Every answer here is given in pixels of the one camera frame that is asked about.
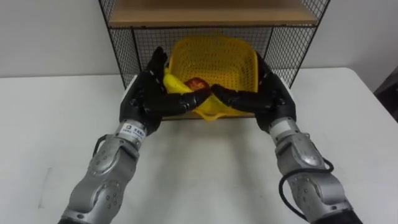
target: wooden shelf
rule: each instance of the wooden shelf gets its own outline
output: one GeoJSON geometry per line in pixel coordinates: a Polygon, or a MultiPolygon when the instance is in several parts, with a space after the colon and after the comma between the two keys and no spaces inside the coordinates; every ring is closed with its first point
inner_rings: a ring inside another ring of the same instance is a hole
{"type": "Polygon", "coordinates": [[[111,27],[315,24],[300,0],[116,0],[111,27]]]}

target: yellow basket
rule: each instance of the yellow basket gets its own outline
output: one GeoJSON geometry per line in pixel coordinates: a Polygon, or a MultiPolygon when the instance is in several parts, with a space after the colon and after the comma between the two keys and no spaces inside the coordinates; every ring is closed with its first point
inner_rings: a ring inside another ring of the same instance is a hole
{"type": "MultiPolygon", "coordinates": [[[[210,86],[257,92],[257,55],[243,40],[224,37],[187,37],[176,43],[163,83],[169,93],[192,92],[184,82],[198,77],[210,86]]],[[[194,112],[207,121],[243,113],[210,96],[194,112]]]]}

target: table surface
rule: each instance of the table surface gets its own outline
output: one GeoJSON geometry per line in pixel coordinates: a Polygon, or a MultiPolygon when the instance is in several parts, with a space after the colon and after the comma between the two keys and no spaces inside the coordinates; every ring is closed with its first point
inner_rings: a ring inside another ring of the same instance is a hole
{"type": "MultiPolygon", "coordinates": [[[[122,92],[117,75],[0,79],[0,223],[58,222],[97,138],[118,125],[122,92]]],[[[334,163],[362,221],[398,223],[388,112],[347,68],[303,69],[292,92],[298,125],[334,163]]],[[[165,121],[141,147],[113,223],[304,223],[280,200],[280,178],[253,118],[165,121]]]]}

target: wire shelf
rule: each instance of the wire shelf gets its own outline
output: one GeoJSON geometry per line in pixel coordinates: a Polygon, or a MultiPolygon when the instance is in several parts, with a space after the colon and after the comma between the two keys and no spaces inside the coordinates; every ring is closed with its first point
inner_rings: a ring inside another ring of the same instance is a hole
{"type": "Polygon", "coordinates": [[[263,55],[275,74],[292,86],[330,3],[330,0],[302,0],[302,4],[318,19],[315,25],[112,28],[108,25],[108,21],[116,4],[115,1],[99,0],[99,4],[125,87],[134,75],[145,68],[157,46],[162,46],[170,55],[172,47],[181,38],[195,34],[213,35],[214,33],[245,40],[260,55],[263,55]]]}

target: label sticker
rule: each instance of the label sticker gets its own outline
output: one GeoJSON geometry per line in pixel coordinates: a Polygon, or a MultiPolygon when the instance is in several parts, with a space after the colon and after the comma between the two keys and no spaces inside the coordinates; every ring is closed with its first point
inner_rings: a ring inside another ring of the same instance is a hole
{"type": "Polygon", "coordinates": [[[127,123],[125,123],[122,126],[122,129],[120,130],[119,134],[127,134],[128,136],[136,138],[139,142],[142,142],[146,137],[144,130],[138,128],[137,126],[127,123]]]}

